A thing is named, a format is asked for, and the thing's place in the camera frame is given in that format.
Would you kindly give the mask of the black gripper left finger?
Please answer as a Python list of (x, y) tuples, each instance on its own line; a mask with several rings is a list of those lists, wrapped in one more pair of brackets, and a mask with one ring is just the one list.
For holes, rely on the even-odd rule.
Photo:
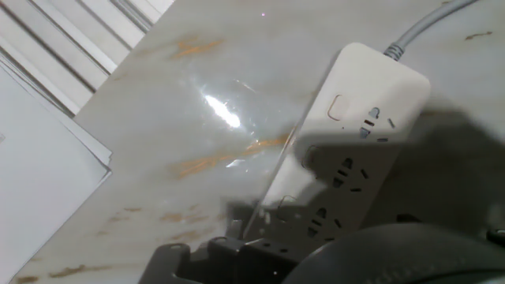
[(183, 243), (159, 246), (139, 284), (280, 283), (304, 259), (295, 248), (272, 240), (243, 240), (241, 225), (232, 221), (225, 236), (194, 252)]

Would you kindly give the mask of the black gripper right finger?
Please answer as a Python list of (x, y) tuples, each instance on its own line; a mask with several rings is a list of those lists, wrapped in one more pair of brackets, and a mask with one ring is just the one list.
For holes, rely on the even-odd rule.
[[(410, 214), (396, 215), (397, 223), (421, 222), (417, 217)], [(485, 231), (485, 238), (496, 245), (504, 247), (504, 229), (491, 228)]]

